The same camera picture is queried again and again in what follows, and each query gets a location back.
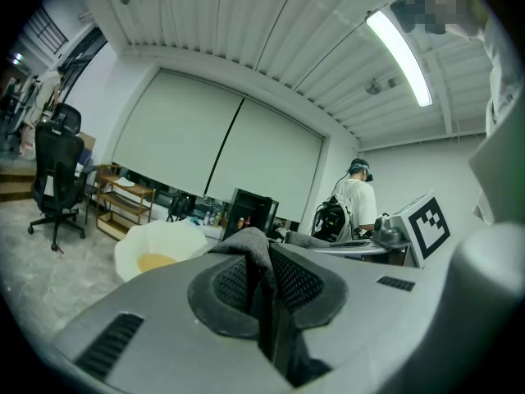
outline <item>fluorescent light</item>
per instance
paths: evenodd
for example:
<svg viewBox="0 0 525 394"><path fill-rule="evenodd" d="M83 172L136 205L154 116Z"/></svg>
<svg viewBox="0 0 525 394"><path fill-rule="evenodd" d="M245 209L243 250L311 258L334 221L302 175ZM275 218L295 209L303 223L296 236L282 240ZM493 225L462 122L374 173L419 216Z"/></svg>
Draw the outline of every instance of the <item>fluorescent light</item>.
<svg viewBox="0 0 525 394"><path fill-rule="evenodd" d="M419 106L428 107L432 105L432 96L430 95L430 90L428 90L421 67L394 24L381 11L377 11L368 17L367 23L383 41L383 44L392 53L399 67L401 67L412 87L414 95L416 95Z"/></svg>

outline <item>bottle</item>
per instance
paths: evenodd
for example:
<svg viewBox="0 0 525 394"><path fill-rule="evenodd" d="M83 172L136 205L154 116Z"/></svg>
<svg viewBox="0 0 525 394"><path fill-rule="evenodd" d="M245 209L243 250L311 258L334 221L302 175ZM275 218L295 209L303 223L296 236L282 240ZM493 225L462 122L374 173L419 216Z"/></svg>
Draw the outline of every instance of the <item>bottle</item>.
<svg viewBox="0 0 525 394"><path fill-rule="evenodd" d="M215 227L219 227L221 225L221 212L217 212L217 215L215 217Z"/></svg>

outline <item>railing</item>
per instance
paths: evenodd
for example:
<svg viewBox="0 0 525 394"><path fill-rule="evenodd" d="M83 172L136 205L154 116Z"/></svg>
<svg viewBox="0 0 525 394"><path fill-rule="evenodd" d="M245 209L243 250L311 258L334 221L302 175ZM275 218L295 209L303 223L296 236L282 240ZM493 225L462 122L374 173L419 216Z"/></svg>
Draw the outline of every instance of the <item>railing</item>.
<svg viewBox="0 0 525 394"><path fill-rule="evenodd" d="M40 6L27 21L25 26L33 32L53 54L67 42L66 36L51 20L45 9Z"/></svg>

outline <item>wooden rack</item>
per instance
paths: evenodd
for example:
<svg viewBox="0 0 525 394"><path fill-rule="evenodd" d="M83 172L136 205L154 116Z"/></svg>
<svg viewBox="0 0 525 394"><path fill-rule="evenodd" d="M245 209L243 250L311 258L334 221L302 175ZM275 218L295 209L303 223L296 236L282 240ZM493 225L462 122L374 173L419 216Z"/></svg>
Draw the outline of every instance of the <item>wooden rack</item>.
<svg viewBox="0 0 525 394"><path fill-rule="evenodd" d="M148 214L148 223L151 221L151 209L153 206L153 200L155 199L155 190L139 186L135 184L132 187L120 186L116 181L120 177L117 175L106 175L100 177L100 182L98 184L98 193L97 193L97 229L108 234L116 240L123 239L131 227L140 225L140 218L143 214ZM110 186L111 189L108 192L102 192L101 189L105 186ZM115 187L124 190L131 195L140 197L140 201L132 200L124 195L121 195L115 192ZM144 204L144 196L151 195L149 200L149 205ZM110 204L109 212L100 213L99 205L100 201ZM111 210L111 206L115 206L124 210L125 212L136 216L136 222L122 216L121 214Z"/></svg>

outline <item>concrete floor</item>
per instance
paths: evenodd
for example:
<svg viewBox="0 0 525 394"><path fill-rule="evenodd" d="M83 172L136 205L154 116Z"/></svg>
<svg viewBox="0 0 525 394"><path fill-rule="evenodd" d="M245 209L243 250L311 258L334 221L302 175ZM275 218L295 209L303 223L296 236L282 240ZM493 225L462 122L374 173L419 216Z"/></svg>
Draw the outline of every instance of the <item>concrete floor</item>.
<svg viewBox="0 0 525 394"><path fill-rule="evenodd" d="M40 218L34 200L0 203L0 279L2 295L18 323L31 336L51 338L81 311L120 284L113 263L116 241L95 228L94 211L84 226L84 206L77 223L86 238L69 227L58 229L51 251L53 224L34 227Z"/></svg>

